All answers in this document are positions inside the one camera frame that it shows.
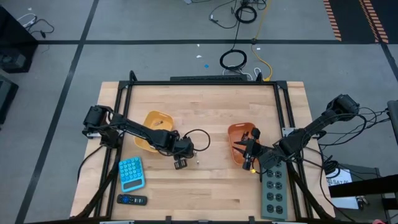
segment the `power strip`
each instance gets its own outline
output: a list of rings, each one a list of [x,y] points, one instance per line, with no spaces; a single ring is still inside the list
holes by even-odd
[[[261,218],[287,219],[287,171],[286,163],[279,162],[262,175]]]

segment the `yellow bowl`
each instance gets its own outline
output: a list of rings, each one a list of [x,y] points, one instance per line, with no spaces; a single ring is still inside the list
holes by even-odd
[[[153,130],[157,129],[164,129],[171,131],[173,128],[173,118],[165,113],[161,113],[159,111],[151,111],[148,113],[147,117],[145,118],[144,125],[147,128],[151,128]],[[150,152],[157,152],[156,149],[151,147],[146,140],[141,138],[134,138],[134,143],[141,149],[148,150]]]

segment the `black metal frame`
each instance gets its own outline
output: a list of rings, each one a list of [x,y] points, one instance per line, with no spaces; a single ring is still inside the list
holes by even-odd
[[[129,111],[129,106],[130,106],[130,99],[131,99],[131,93],[132,93],[132,87],[134,85],[248,85],[248,86],[272,86],[274,88],[274,94],[275,94],[275,104],[277,108],[277,113],[278,113],[278,119],[279,119],[279,125],[280,125],[280,133],[282,135],[282,128],[285,128],[285,121],[284,121],[284,115],[282,111],[282,104],[280,102],[280,95],[279,95],[279,88],[282,89],[284,93],[284,100],[286,104],[286,109],[287,109],[287,116],[289,120],[289,126],[291,128],[295,127],[294,123],[294,117],[293,117],[293,112],[292,112],[292,106],[290,104],[290,97],[289,97],[289,90],[287,88],[287,82],[286,81],[276,81],[276,82],[264,82],[262,79],[262,76],[259,75],[257,77],[257,80],[255,82],[241,82],[241,81],[137,81],[137,78],[134,74],[134,72],[130,72],[130,80],[128,81],[119,81],[118,85],[118,93],[116,95],[116,102],[114,106],[115,111],[119,111],[120,109],[120,104],[121,104],[121,98],[122,98],[122,93],[125,88],[127,88],[127,94],[126,94],[126,100],[124,103],[124,111],[123,111],[123,116],[127,118],[127,114]],[[121,157],[121,151],[123,149],[123,139],[121,140],[120,146],[116,149],[116,156],[115,159],[120,159]],[[103,169],[101,172],[101,178],[100,178],[100,185],[104,183],[104,180],[108,174],[108,169],[109,169],[109,162],[111,160],[111,150],[110,148],[106,149],[106,154],[104,157],[104,164],[103,164]],[[305,185],[307,182],[305,181],[305,173],[304,173],[304,168],[302,162],[298,162],[298,171],[300,174],[301,179],[305,182]],[[99,223],[99,221],[110,221],[111,216],[112,216],[112,210],[113,210],[113,203],[114,203],[114,195],[116,191],[116,181],[118,177],[115,176],[115,178],[111,182],[111,188],[109,191],[109,199],[108,199],[108,204],[106,208],[106,215],[101,217],[101,204],[102,204],[102,198],[99,200],[99,202],[96,204],[95,211],[94,211],[94,216],[91,218],[73,218],[70,220],[57,220],[57,221],[50,221],[50,222],[40,222],[40,223],[46,223],[46,224],[51,224],[51,223]],[[307,211],[307,218],[304,218],[301,216],[300,212],[300,204],[299,204],[299,198],[297,196],[297,188],[296,184],[291,176],[289,176],[289,182],[290,182],[290,189],[292,193],[292,202],[293,202],[293,208],[295,212],[295,218],[299,222],[300,220],[305,220],[307,223],[319,223],[318,219],[313,219],[313,213],[311,206],[309,205],[307,199],[305,199],[305,206],[306,206],[306,211]],[[164,221],[158,221],[158,220],[135,220],[134,223],[161,223],[161,224],[171,224],[172,223],[195,223],[196,221],[172,221],[171,217],[165,217]],[[254,217],[248,217],[248,221],[209,221],[211,223],[250,223],[250,224],[260,224],[260,223],[272,223],[272,222],[264,222],[264,221],[255,221]]]

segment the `gray floor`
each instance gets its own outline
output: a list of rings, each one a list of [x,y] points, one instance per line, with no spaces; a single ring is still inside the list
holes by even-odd
[[[0,1],[14,17],[34,12],[52,23],[51,40],[78,40],[92,0]],[[235,29],[224,30],[207,20],[222,2],[186,5],[182,0],[100,0],[88,39],[233,39]],[[233,23],[229,8],[214,15]],[[242,25],[240,39],[257,32],[259,20]],[[278,0],[271,3],[262,28],[262,39],[333,40],[322,1]],[[0,134],[0,223],[15,222],[32,171],[68,74],[76,45],[41,45],[29,73],[6,75],[20,88]],[[86,45],[35,191],[26,222],[68,218],[76,189],[76,172],[87,140],[81,135],[85,114],[98,98],[101,82],[126,79],[134,70],[139,80],[168,80],[179,75],[219,75],[219,57],[231,45]],[[340,93],[350,94],[362,106],[383,110],[396,100],[398,82],[379,45],[257,45],[258,54],[274,69],[273,80],[303,81],[313,117]],[[398,58],[398,46],[389,45]],[[237,45],[248,53],[245,72],[267,68],[250,52],[250,45]],[[238,63],[229,57],[226,63]],[[338,123],[330,130],[347,132],[359,120]],[[330,142],[336,136],[327,136]],[[344,164],[378,167],[381,175],[396,174],[398,149],[389,123],[379,124],[327,154]]]

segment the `remote control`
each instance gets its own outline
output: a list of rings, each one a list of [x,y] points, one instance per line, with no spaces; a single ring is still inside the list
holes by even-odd
[[[126,205],[146,205],[148,198],[146,196],[119,194],[117,203]]]

